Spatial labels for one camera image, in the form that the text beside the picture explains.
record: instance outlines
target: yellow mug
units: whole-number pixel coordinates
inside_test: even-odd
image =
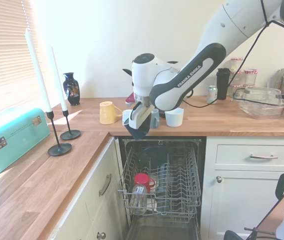
[[[118,109],[121,114],[116,114],[115,109]],[[111,101],[104,101],[100,103],[100,123],[113,124],[117,122],[117,118],[122,116],[122,110],[114,106]]]

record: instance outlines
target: black thermos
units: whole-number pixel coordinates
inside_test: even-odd
[[[228,68],[219,68],[217,72],[217,99],[225,100],[227,96],[228,81],[231,71]]]

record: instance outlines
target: gray cup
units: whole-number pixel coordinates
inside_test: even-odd
[[[151,113],[151,129],[156,129],[160,126],[160,113],[158,109],[153,109]]]

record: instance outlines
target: black candlestick holder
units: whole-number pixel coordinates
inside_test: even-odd
[[[79,130],[71,130],[70,124],[68,123],[68,110],[63,111],[63,116],[66,118],[67,128],[68,131],[61,134],[60,138],[63,140],[72,140],[75,138],[78,138],[81,135],[81,132]]]
[[[54,122],[53,122],[54,113],[53,113],[53,111],[50,111],[50,112],[47,112],[46,115],[52,122],[52,127],[53,127],[54,135],[55,135],[55,138],[56,138],[56,142],[57,142],[57,145],[50,147],[50,149],[47,151],[47,153],[50,156],[63,155],[63,154],[67,153],[68,151],[70,151],[72,149],[72,145],[69,144],[69,143],[60,143],[58,141],[55,125],[54,125]]]

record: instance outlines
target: dishwasher door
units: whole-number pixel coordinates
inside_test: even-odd
[[[201,240],[196,218],[188,223],[165,221],[165,217],[137,217],[126,240]]]

